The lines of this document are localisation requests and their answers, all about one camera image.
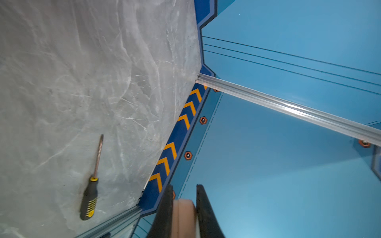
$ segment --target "screwdriver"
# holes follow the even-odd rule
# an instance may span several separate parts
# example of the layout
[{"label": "screwdriver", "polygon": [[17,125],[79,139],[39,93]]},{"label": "screwdriver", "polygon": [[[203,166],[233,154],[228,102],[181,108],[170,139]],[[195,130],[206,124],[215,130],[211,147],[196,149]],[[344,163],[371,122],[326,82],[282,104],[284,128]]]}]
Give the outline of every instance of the screwdriver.
[{"label": "screwdriver", "polygon": [[101,135],[101,139],[99,141],[98,156],[96,159],[94,174],[93,176],[90,177],[89,185],[87,185],[87,188],[85,189],[85,192],[83,193],[83,199],[82,199],[81,208],[80,208],[80,217],[82,220],[90,219],[95,212],[95,204],[98,197],[98,191],[96,189],[96,186],[98,184],[98,178],[96,176],[96,173],[98,170],[99,159],[101,158],[102,144],[103,144],[103,135]]}]

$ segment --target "black line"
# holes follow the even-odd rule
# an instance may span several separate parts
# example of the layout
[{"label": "black line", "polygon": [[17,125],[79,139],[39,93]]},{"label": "black line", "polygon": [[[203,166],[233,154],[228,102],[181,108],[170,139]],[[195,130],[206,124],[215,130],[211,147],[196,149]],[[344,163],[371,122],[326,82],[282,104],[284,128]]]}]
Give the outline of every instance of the black line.
[{"label": "black line", "polygon": [[283,53],[283,52],[280,52],[280,51],[268,50],[268,49],[265,49],[265,48],[260,48],[260,47],[251,46],[251,45],[245,45],[245,44],[241,44],[241,43],[237,43],[237,42],[231,42],[231,41],[228,41],[228,40],[221,40],[221,39],[217,39],[217,38],[213,38],[213,37],[207,37],[207,36],[202,36],[202,37],[206,37],[206,38],[210,38],[210,39],[214,39],[214,40],[220,40],[220,41],[223,41],[223,42],[229,42],[229,43],[233,43],[233,44],[237,44],[237,45],[248,46],[248,47],[252,47],[252,48],[256,48],[256,49],[260,49],[260,50],[271,51],[271,52],[275,52],[275,53],[279,53],[279,54],[285,54],[285,55],[289,55],[289,56],[298,57],[298,58],[301,58],[301,59],[308,59],[308,60],[312,60],[312,61],[316,61],[316,62],[320,62],[320,63],[324,63],[324,64],[331,64],[331,65],[335,65],[335,66],[339,66],[339,67],[343,67],[343,68],[347,68],[347,69],[354,69],[354,70],[358,70],[358,71],[362,71],[362,72],[366,72],[366,73],[373,73],[373,74],[376,74],[376,75],[381,75],[381,73],[375,73],[375,72],[371,72],[371,71],[367,71],[367,70],[363,70],[363,69],[356,69],[356,68],[352,68],[352,67],[348,67],[348,66],[344,66],[344,65],[339,65],[339,64],[334,64],[334,63],[328,63],[328,62],[320,61],[320,60],[317,60],[317,59],[311,59],[311,58],[307,58],[307,57],[297,56],[295,54],[288,54],[288,53]]},{"label": "black line", "polygon": [[249,54],[249,53],[245,53],[245,52],[242,52],[242,51],[231,50],[231,49],[227,49],[227,48],[223,48],[223,47],[219,47],[219,46],[214,46],[214,45],[209,45],[209,44],[205,44],[205,43],[204,43],[204,45],[208,45],[208,46],[212,46],[212,47],[216,47],[216,48],[220,48],[220,49],[224,49],[224,50],[230,50],[230,51],[234,51],[234,52],[238,52],[238,53],[242,53],[242,54],[248,54],[248,55],[259,57],[259,58],[263,58],[263,59],[269,59],[269,60],[272,60],[272,61],[276,61],[276,62],[280,62],[280,63],[284,63],[284,64],[289,64],[289,65],[293,65],[293,66],[297,66],[297,67],[301,67],[301,68],[304,68],[304,69],[311,69],[311,70],[314,70],[314,71],[317,71],[317,72],[320,72],[320,73],[327,73],[327,74],[334,75],[334,76],[339,76],[339,77],[343,77],[343,78],[348,78],[348,79],[352,79],[352,80],[356,80],[356,81],[360,81],[360,82],[364,82],[364,83],[369,83],[369,84],[381,86],[381,84],[378,84],[378,83],[372,83],[372,82],[368,82],[368,81],[357,79],[357,78],[351,78],[351,77],[347,77],[347,76],[343,76],[343,75],[339,75],[339,74],[335,74],[335,73],[325,72],[325,71],[318,70],[318,69],[312,69],[312,68],[309,68],[309,67],[305,67],[305,66],[301,66],[301,65],[297,65],[297,64],[291,64],[291,63],[287,63],[287,62],[276,60],[276,59],[270,59],[270,58],[262,57],[262,56],[255,55],[255,54]]},{"label": "black line", "polygon": [[138,227],[140,227],[140,229],[142,229],[146,234],[148,234],[148,232],[145,229],[143,229],[141,226],[138,225]]},{"label": "black line", "polygon": [[216,73],[213,72],[213,70],[211,70],[211,69],[209,68],[209,66],[207,66],[206,63],[205,63],[205,58],[204,58],[204,45],[203,45],[203,43],[202,43],[202,30],[199,29],[199,31],[200,31],[200,35],[201,35],[201,38],[200,38],[199,40],[200,40],[200,48],[201,48],[201,49],[200,49],[200,52],[201,52],[201,54],[202,54],[202,64],[205,66],[205,68],[207,68],[207,69],[211,72],[212,76],[215,77],[215,76],[216,76]]},{"label": "black line", "polygon": [[[207,52],[210,52],[210,53],[214,53],[214,54],[220,54],[220,53],[216,53],[216,52],[212,52],[212,51],[208,51],[208,50],[204,50],[204,51],[207,51]],[[231,58],[234,58],[234,59],[240,59],[240,58],[233,57],[233,56],[226,55],[226,54],[220,54],[220,55],[224,55],[224,56],[231,57]],[[283,71],[290,72],[290,73],[295,73],[295,74],[302,75],[302,76],[306,76],[306,77],[309,77],[309,78],[319,79],[319,80],[322,80],[322,81],[325,81],[325,82],[329,82],[329,83],[333,83],[333,84],[337,84],[337,85],[341,85],[341,86],[346,86],[346,87],[349,87],[349,88],[354,88],[354,89],[362,90],[362,91],[365,91],[365,92],[368,92],[368,93],[373,93],[373,94],[376,94],[376,95],[380,95],[380,96],[381,96],[380,93],[372,92],[372,91],[365,90],[365,89],[362,89],[362,88],[357,88],[357,87],[353,87],[353,86],[345,85],[345,84],[342,84],[342,83],[332,82],[332,81],[325,80],[325,79],[322,79],[322,78],[317,78],[317,77],[313,77],[313,76],[305,75],[305,74],[302,74],[302,73],[297,73],[297,72],[294,72],[294,71],[290,71],[290,70],[286,70],[286,69],[277,68],[277,67],[270,66],[270,65],[267,65],[267,64],[257,63],[257,62],[250,61],[250,60],[247,60],[247,59],[240,59],[240,60],[247,61],[247,62],[251,62],[251,63],[254,63],[254,64],[259,64],[259,65],[267,66],[267,67],[274,68],[274,69],[283,70]]]},{"label": "black line", "polygon": [[380,124],[381,122],[380,121],[378,121],[378,122],[376,122],[376,123],[373,123],[373,124],[370,124],[370,125],[368,125],[368,126],[374,126],[374,125],[377,125],[377,124]]},{"label": "black line", "polygon": [[144,217],[142,217],[142,219],[152,226],[152,224],[149,221],[147,221],[147,219],[145,219]]},{"label": "black line", "polygon": [[214,11],[213,15],[200,26],[200,30],[203,29],[204,26],[208,25],[213,19],[216,18],[217,14],[218,14],[217,13],[217,0],[214,0],[214,4],[215,4],[215,11]]},{"label": "black line", "polygon": [[[378,120],[378,121],[380,121],[380,120]],[[372,122],[368,123],[368,125],[369,125],[369,124],[372,124],[372,123],[375,123],[375,122],[378,122],[378,121],[372,121]]]}]

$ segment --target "dashed line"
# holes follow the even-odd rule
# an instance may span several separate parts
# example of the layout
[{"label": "dashed line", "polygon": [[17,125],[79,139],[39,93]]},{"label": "dashed line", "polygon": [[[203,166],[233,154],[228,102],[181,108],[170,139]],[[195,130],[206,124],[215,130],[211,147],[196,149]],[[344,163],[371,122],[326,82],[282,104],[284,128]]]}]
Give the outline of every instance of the dashed line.
[{"label": "dashed line", "polygon": [[[223,95],[224,95],[224,93],[221,93],[221,96],[220,96],[219,99],[218,99],[218,105],[219,105],[219,103],[221,102],[221,99],[222,99],[222,96],[223,96]],[[192,171],[193,171],[194,164],[196,163],[196,160],[197,160],[197,158],[198,158],[198,155],[199,155],[199,153],[200,153],[200,151],[201,151],[201,147],[203,146],[204,141],[205,141],[205,139],[206,139],[206,137],[207,137],[207,134],[208,134],[208,131],[209,131],[209,129],[210,129],[210,126],[211,126],[211,124],[212,124],[212,122],[213,122],[214,116],[216,115],[217,108],[218,108],[218,106],[215,108],[215,111],[214,111],[214,113],[213,113],[212,119],[210,120],[209,126],[208,126],[207,130],[205,131],[205,135],[204,135],[204,137],[203,137],[203,139],[202,139],[202,142],[201,142],[201,145],[200,145],[200,147],[199,147],[199,149],[198,149],[196,158],[195,158],[195,159],[193,160],[193,162],[192,162],[192,167],[191,167],[191,169],[189,170],[188,175],[187,175],[188,178],[187,178],[186,182],[184,182],[184,184],[183,184],[183,186],[182,186],[182,189],[180,190],[181,193],[180,193],[179,199],[182,197],[182,192],[184,191],[184,189],[185,189],[185,187],[186,187],[186,185],[187,185],[187,182],[188,182],[189,178],[191,177],[191,173],[192,173]]]}]

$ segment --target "yellow chevron stripe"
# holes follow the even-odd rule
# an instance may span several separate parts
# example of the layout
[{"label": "yellow chevron stripe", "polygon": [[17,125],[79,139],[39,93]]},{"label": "yellow chevron stripe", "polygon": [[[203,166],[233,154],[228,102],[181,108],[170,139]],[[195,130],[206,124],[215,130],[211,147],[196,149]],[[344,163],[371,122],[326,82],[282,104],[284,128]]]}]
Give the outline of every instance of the yellow chevron stripe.
[{"label": "yellow chevron stripe", "polygon": [[168,164],[168,159],[165,157],[165,158],[162,158],[161,160],[159,160],[157,162],[156,165],[159,165],[159,164],[162,164],[164,163],[164,166],[165,166],[165,172],[167,173],[167,176],[169,175],[169,164]]},{"label": "yellow chevron stripe", "polygon": [[162,185],[162,179],[160,178],[160,173],[157,173],[157,174],[154,174],[152,175],[149,180],[154,180],[154,179],[157,179],[157,185],[159,187],[159,193],[162,192],[162,189],[163,189],[163,185]]},{"label": "yellow chevron stripe", "polygon": [[189,124],[189,120],[188,120],[187,114],[182,115],[181,117],[179,117],[179,119],[177,121],[181,121],[181,120],[184,120],[185,125],[187,126],[187,130],[189,130],[189,127],[191,127],[191,125]]},{"label": "yellow chevron stripe", "polygon": [[198,88],[196,88],[195,90],[193,90],[192,92],[190,92],[190,95],[192,94],[196,94],[197,95],[197,98],[199,99],[199,102],[201,102],[202,100],[202,97],[201,97],[201,94],[200,94],[200,91]]},{"label": "yellow chevron stripe", "polygon": [[172,149],[173,160],[175,160],[176,157],[177,157],[177,153],[176,153],[176,148],[174,147],[174,143],[172,142],[172,143],[169,143],[168,145],[166,145],[166,146],[164,147],[164,150],[166,150],[166,149],[168,149],[168,148],[171,148],[171,149]]},{"label": "yellow chevron stripe", "polygon": [[192,109],[193,116],[196,115],[196,108],[194,107],[194,104],[192,101],[189,103],[185,103],[184,108],[190,107]]}]

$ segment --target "metal rail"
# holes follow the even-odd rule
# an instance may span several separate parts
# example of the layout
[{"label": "metal rail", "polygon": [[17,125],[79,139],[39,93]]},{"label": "metal rail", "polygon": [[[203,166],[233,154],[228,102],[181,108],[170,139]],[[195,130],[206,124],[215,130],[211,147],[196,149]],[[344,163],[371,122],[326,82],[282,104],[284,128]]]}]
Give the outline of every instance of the metal rail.
[{"label": "metal rail", "polygon": [[230,83],[219,78],[199,74],[196,83],[217,89],[249,102],[311,122],[313,124],[381,146],[381,130],[365,126],[326,112],[274,97],[259,91]]},{"label": "metal rail", "polygon": [[75,238],[100,238],[108,233],[110,233],[111,237],[126,237],[129,231],[133,231],[133,226],[139,221],[141,211],[142,209],[136,205]]}]

